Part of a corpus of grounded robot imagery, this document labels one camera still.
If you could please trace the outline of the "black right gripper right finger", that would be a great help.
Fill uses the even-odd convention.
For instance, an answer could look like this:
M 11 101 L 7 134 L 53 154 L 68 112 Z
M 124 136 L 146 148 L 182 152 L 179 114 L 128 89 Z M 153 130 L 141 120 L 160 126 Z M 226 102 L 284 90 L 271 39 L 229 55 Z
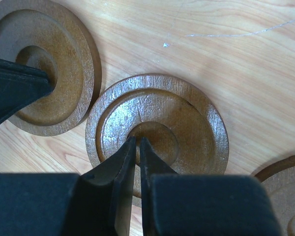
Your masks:
M 146 236 L 279 236 L 261 183 L 246 175 L 180 175 L 140 143 L 142 225 Z

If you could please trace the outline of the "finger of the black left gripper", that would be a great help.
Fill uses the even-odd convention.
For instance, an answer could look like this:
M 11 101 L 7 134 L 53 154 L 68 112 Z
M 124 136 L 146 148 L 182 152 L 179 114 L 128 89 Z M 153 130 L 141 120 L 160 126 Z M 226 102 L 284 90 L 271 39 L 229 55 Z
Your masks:
M 53 90 L 45 71 L 0 59 L 0 124 Z

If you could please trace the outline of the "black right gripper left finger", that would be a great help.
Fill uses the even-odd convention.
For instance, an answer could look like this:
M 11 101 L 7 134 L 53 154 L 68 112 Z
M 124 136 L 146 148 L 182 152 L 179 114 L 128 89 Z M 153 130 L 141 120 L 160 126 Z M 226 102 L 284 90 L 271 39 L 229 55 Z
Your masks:
M 89 172 L 0 173 L 0 236 L 127 236 L 136 139 Z

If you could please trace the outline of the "brown wooden coaster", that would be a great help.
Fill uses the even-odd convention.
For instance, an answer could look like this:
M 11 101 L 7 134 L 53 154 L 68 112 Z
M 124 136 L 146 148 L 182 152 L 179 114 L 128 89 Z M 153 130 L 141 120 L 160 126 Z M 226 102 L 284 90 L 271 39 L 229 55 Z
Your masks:
M 255 171 L 270 198 L 281 235 L 295 236 L 295 155 Z
M 86 124 L 93 167 L 129 137 L 147 138 L 154 152 L 179 174 L 223 174 L 229 139 L 213 102 L 189 82 L 163 74 L 123 79 L 95 102 Z
M 83 22 L 54 1 L 0 1 L 0 59 L 45 71 L 54 88 L 10 118 L 28 133 L 55 136 L 71 130 L 99 97 L 96 43 Z

